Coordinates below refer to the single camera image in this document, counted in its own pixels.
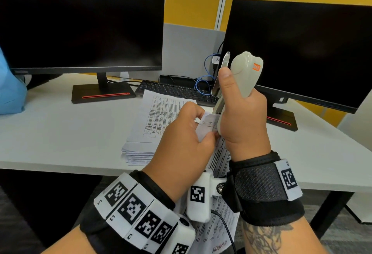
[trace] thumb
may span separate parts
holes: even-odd
[[[218,80],[220,82],[222,96],[228,108],[236,104],[239,99],[242,99],[239,87],[229,68],[223,67],[218,71]]]
[[[200,153],[203,154],[203,158],[209,158],[211,157],[214,148],[216,146],[216,141],[219,138],[218,133],[216,132],[209,132],[205,135],[203,140],[200,142]]]

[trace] person's left arm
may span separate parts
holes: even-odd
[[[200,106],[187,102],[177,119],[165,129],[154,157],[142,170],[173,202],[178,201],[201,176],[219,137],[210,132],[199,143],[195,118],[201,119],[203,114]],[[94,254],[95,251],[78,226],[43,253]]]

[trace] human hand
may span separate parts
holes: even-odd
[[[195,118],[204,110],[187,102],[161,138],[151,162],[143,169],[176,202],[197,181],[211,157],[218,133],[209,132],[199,143]]]
[[[229,68],[218,72],[225,111],[221,116],[221,135],[232,161],[242,161],[270,153],[266,130],[266,97],[253,89],[243,98]]]

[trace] floor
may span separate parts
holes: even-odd
[[[87,205],[114,179],[114,177],[103,177]],[[311,220],[328,192],[318,190],[303,190],[303,192],[305,217]],[[86,207],[82,210],[76,225],[81,221],[85,209]],[[242,239],[241,230],[238,228],[235,235],[237,248],[243,247]],[[372,253],[372,226],[358,224],[344,209],[321,242],[332,254],[370,254]],[[40,241],[0,188],[0,254],[39,254],[43,249]]]

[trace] computer monitor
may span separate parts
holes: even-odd
[[[263,59],[256,89],[268,105],[284,97],[355,113],[372,89],[371,22],[370,6],[233,0],[221,56]]]
[[[161,70],[163,24],[164,0],[0,0],[15,74]]]

